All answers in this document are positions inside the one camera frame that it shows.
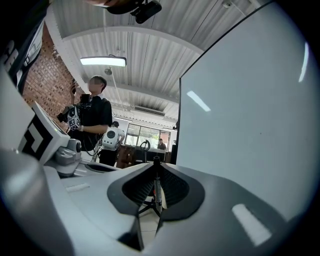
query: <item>corrugated metal ceiling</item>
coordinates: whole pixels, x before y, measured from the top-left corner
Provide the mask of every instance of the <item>corrugated metal ceiling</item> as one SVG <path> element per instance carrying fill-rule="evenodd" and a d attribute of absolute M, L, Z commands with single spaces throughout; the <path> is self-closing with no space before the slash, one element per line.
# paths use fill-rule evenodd
<path fill-rule="evenodd" d="M 93 75 L 102 75 L 109 85 L 114 84 L 112 77 L 104 73 L 106 66 L 82 66 L 80 58 L 109 54 L 126 57 L 127 67 L 112 67 L 112 71 L 117 85 L 130 86 L 132 90 L 119 89 L 119 100 L 115 88 L 107 87 L 106 98 L 114 104 L 151 108 L 164 112 L 166 118 L 178 119 L 178 105 L 163 98 L 179 96 L 179 77 L 200 56 L 201 51 L 210 47 L 244 16 L 234 6 L 224 8 L 222 0 L 159 2 L 162 11 L 143 24 L 137 24 L 129 13 L 112 15 L 103 8 L 79 0 L 55 0 L 52 8 L 59 40 L 62 39 L 64 52 L 68 53 L 61 57 L 67 66 L 68 62 L 72 63 L 83 81 Z M 255 10 L 249 0 L 233 2 L 246 15 Z M 132 26 L 154 32 L 150 34 L 147 29 L 137 32 Z M 178 40 L 171 40 L 170 36 L 178 37 Z M 189 44 L 199 50 L 195 51 Z M 144 89 L 146 93 L 137 92 L 137 88 L 140 91 Z M 148 92 L 163 97 L 155 98 Z M 172 126 L 172 123 L 159 123 L 159 120 L 143 115 L 127 113 L 129 116 L 124 116 L 123 111 L 113 112 L 118 116 Z"/>

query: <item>white wall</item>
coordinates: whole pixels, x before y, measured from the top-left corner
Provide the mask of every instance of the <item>white wall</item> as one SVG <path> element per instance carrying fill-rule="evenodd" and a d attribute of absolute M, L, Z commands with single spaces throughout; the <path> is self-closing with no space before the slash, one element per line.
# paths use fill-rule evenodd
<path fill-rule="evenodd" d="M 319 85 L 305 39 L 276 3 L 267 5 L 182 77 L 177 165 L 231 179 L 291 219 L 319 179 Z"/>

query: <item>floor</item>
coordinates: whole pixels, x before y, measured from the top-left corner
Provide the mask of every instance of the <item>floor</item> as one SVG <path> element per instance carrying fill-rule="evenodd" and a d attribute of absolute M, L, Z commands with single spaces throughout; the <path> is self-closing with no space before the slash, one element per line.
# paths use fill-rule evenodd
<path fill-rule="evenodd" d="M 152 197 L 148 196 L 146 201 L 151 201 Z M 149 209 L 139 215 L 141 236 L 144 247 L 150 244 L 156 235 L 156 230 L 159 223 L 159 217 L 156 215 L 154 210 Z"/>

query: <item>ceiling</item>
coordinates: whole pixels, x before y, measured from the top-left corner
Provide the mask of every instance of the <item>ceiling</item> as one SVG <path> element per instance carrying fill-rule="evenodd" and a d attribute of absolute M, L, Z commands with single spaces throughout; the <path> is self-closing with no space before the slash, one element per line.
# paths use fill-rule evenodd
<path fill-rule="evenodd" d="M 46 24 L 62 60 L 85 92 L 93 75 L 106 78 L 105 97 L 116 117 L 157 127 L 178 119 L 179 77 L 232 26 L 259 7 L 257 0 L 159 0 L 162 11 L 143 24 L 129 13 L 112 15 L 80 0 L 55 0 Z M 115 55 L 126 67 L 82 66 L 80 58 Z M 135 106 L 164 112 L 165 118 L 133 112 Z"/>

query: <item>red brick wall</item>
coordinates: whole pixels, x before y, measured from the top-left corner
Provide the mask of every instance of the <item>red brick wall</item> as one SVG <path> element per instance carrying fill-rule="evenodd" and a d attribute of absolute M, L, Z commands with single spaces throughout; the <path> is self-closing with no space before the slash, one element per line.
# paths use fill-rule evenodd
<path fill-rule="evenodd" d="M 57 115 L 70 105 L 70 87 L 73 77 L 60 56 L 54 51 L 54 43 L 47 26 L 44 25 L 40 56 L 29 70 L 26 78 L 23 98 L 31 106 L 37 102 L 65 131 L 68 126 L 60 123 Z M 84 92 L 80 87 L 76 89 L 75 102 L 80 101 Z"/>

